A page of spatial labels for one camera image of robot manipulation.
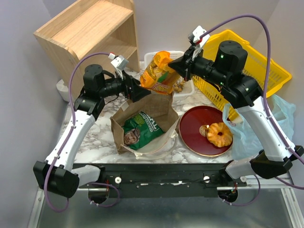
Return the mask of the brown longan fruit bunch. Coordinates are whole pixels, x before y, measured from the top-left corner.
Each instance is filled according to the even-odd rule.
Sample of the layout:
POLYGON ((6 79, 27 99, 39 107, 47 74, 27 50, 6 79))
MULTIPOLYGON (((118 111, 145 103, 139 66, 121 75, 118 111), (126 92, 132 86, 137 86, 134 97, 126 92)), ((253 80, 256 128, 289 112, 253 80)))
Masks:
POLYGON ((173 85, 173 91, 175 93, 180 93, 183 91, 184 86, 185 86, 186 81, 183 79, 178 80, 174 85, 173 85))

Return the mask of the orange snack packet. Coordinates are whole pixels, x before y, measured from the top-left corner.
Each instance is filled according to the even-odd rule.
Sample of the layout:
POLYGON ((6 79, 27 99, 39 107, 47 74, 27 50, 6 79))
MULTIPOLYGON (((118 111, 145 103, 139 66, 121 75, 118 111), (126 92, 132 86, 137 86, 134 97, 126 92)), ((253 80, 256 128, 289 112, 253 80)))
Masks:
POLYGON ((174 84, 180 79, 180 75, 169 67, 172 61, 170 52, 157 52, 140 77, 141 87, 159 94, 171 94, 174 84))

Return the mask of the brown paper bag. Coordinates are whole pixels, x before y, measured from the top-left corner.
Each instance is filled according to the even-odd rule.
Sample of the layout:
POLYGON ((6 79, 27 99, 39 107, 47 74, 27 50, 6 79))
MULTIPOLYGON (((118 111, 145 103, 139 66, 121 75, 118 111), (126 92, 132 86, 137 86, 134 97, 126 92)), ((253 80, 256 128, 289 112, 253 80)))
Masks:
POLYGON ((110 118, 111 131, 118 154, 132 153, 137 160, 161 160, 171 154, 177 144, 176 127, 179 116, 172 107, 173 95, 150 94, 138 102, 126 101, 110 118), (140 111, 149 115, 160 126, 164 134, 144 147, 134 150, 124 143, 123 125, 140 111))

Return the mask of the wooden shelf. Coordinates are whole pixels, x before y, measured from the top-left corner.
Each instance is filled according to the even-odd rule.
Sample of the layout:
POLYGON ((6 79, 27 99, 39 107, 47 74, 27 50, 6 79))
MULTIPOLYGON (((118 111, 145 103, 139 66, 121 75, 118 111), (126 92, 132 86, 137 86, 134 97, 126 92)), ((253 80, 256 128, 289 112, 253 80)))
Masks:
POLYGON ((68 84, 78 62, 85 60, 72 81, 72 96, 77 98, 84 85, 85 67, 98 64, 114 73, 103 53, 122 55, 127 67, 140 71, 136 17, 132 0, 78 0, 34 32, 52 63, 68 84))

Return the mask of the glazed ring doughnut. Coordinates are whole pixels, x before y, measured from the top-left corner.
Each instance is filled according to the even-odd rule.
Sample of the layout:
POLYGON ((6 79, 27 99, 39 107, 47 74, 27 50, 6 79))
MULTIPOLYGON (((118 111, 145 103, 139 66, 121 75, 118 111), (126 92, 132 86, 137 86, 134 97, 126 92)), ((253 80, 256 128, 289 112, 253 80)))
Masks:
POLYGON ((230 129, 223 123, 213 123, 208 127, 207 140, 216 147, 231 145, 233 135, 230 129))

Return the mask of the light blue plastic bag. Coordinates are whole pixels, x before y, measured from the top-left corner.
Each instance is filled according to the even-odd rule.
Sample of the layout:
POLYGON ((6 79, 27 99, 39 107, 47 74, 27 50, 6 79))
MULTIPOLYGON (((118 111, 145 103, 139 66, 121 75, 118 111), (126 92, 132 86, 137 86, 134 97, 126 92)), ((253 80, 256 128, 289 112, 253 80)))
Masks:
MULTIPOLYGON (((287 102, 278 95, 272 95, 268 99, 268 102, 272 107, 274 118, 286 136, 291 140, 294 135, 294 113, 296 111, 296 105, 287 102)), ((232 159, 240 160, 257 155, 263 149, 261 142, 243 115, 240 115, 240 122, 228 120, 230 108, 231 105, 229 103, 225 104, 222 120, 233 134, 232 159)))

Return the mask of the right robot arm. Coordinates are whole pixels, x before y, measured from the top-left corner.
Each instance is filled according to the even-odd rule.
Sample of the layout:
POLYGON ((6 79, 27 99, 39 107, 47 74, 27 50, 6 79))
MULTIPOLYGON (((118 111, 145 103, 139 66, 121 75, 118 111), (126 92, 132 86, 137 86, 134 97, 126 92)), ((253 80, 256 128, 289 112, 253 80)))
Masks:
POLYGON ((193 54, 194 48, 190 47, 168 66, 187 80, 199 76, 217 88, 243 115, 263 147, 255 156, 230 161, 219 173, 219 182, 229 186, 242 176, 257 174, 271 179, 287 173, 292 162, 301 158, 304 149, 294 145, 282 132, 263 102, 265 96, 261 86, 253 77, 243 73, 247 51, 239 43, 227 40, 220 43, 215 61, 201 55, 192 57, 193 54))

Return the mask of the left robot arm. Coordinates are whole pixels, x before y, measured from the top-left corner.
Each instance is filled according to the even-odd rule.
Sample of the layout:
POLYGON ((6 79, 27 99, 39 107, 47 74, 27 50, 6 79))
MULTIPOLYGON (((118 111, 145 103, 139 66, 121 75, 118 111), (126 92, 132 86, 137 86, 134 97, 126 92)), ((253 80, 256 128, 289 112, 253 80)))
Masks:
POLYGON ((83 81, 84 86, 72 106, 72 118, 62 137, 45 161, 37 161, 33 167, 41 189, 68 199, 78 187, 91 183, 99 188, 105 183, 104 169, 100 166, 88 164, 73 168, 84 137, 105 106, 105 98, 123 94, 132 102, 137 102, 151 93, 125 71, 116 70, 113 75, 97 64, 85 68, 83 81))

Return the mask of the green snack packet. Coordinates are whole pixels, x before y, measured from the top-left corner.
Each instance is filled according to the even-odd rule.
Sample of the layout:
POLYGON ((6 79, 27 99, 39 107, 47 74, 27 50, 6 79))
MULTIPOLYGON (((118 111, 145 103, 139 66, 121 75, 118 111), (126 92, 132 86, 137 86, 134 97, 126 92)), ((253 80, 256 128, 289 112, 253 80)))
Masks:
POLYGON ((127 119, 123 125, 123 142, 133 150, 138 150, 152 140, 162 136, 164 131, 156 121, 145 112, 139 112, 127 119))

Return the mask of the red round plate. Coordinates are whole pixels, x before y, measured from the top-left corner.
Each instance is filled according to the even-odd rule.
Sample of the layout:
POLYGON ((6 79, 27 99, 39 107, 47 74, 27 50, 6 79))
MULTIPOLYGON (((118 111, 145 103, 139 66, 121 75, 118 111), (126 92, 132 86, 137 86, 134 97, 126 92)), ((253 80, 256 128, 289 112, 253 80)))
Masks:
POLYGON ((196 106, 181 117, 179 133, 185 145, 194 153, 205 157, 216 157, 224 154, 230 147, 217 147, 207 139, 208 128, 222 122, 223 113, 210 106, 196 106))

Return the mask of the yellow shopping basket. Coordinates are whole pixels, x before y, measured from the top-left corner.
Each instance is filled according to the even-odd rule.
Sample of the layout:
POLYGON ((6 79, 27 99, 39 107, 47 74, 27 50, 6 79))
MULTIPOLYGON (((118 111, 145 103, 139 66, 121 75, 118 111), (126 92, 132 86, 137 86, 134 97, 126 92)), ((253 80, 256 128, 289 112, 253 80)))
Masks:
MULTIPOLYGON (((226 40, 236 41, 241 44, 243 49, 248 53, 247 61, 243 70, 248 76, 257 80, 261 87, 264 87, 266 73, 266 57, 251 47, 250 43, 240 37, 232 30, 226 29, 218 34, 212 35, 204 46, 203 57, 215 60, 218 47, 221 42, 226 40)), ((292 75, 279 66, 275 61, 271 60, 270 72, 267 84, 266 96, 269 98, 275 94, 282 86, 291 80, 292 75)), ((223 95, 213 87, 210 83, 204 81, 198 76, 192 78, 194 85, 220 110, 223 111, 225 104, 228 103, 223 95)))

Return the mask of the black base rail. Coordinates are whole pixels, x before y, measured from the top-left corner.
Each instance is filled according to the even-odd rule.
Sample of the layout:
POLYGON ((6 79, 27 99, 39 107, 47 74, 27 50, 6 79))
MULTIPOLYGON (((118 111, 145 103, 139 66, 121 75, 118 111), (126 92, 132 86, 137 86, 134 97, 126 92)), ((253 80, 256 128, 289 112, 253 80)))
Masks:
POLYGON ((97 163, 101 176, 87 184, 94 199, 174 198, 227 196, 235 187, 247 186, 243 179, 232 180, 224 174, 223 163, 123 164, 97 163))

